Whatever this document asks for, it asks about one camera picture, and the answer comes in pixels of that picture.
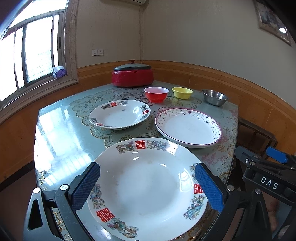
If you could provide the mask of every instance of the red plastic bowl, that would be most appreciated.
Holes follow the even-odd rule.
[[[144,89],[146,97],[151,103],[161,103],[167,97],[169,90],[163,87],[148,87]]]

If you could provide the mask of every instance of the glass tabletop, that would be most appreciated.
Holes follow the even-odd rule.
[[[154,81],[151,86],[171,90],[176,85]],[[110,130],[94,126],[89,115],[97,106],[117,100],[130,99],[144,102],[150,106],[151,114],[143,122],[124,130]],[[100,86],[70,96],[53,103],[39,111],[35,135],[35,169],[39,186],[43,191],[56,190],[62,184],[70,184],[77,175],[109,146],[135,137],[164,138],[156,129],[155,116],[167,108],[185,107],[201,111],[215,119],[221,129],[220,141],[208,148],[190,149],[211,172],[226,182],[230,173],[237,138],[238,106],[226,102],[222,107],[212,106],[203,100],[200,91],[193,91],[187,100],[178,99],[173,92],[160,104],[148,102],[144,87],[119,88],[112,84]],[[210,205],[202,219],[178,240],[195,238],[211,213]],[[67,233],[58,210],[53,210],[64,238]],[[120,240],[108,233],[92,217],[87,204],[76,212],[94,240]]]

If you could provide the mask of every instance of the red pot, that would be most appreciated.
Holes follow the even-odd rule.
[[[134,87],[152,84],[154,77],[151,66],[147,64],[135,64],[134,59],[130,64],[120,65],[114,68],[112,83],[120,87]]]

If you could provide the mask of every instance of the screw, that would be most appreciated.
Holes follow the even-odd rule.
[[[33,193],[39,193],[40,192],[40,188],[34,188]]]
[[[65,190],[68,189],[68,185],[67,185],[67,184],[63,184],[63,185],[61,185],[60,189],[61,189],[62,191],[65,191]]]
[[[261,190],[260,190],[259,188],[256,188],[256,189],[255,189],[255,193],[257,193],[257,194],[261,194]]]
[[[228,190],[228,191],[231,191],[231,192],[234,191],[234,186],[232,186],[232,185],[228,185],[228,186],[227,186],[227,190]]]

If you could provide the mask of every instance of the white wall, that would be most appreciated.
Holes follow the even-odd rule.
[[[258,29],[252,0],[149,0],[142,57],[203,65],[250,80],[296,108],[296,45]]]
[[[92,56],[92,49],[104,49]],[[140,59],[140,7],[114,0],[80,0],[76,25],[77,67]]]

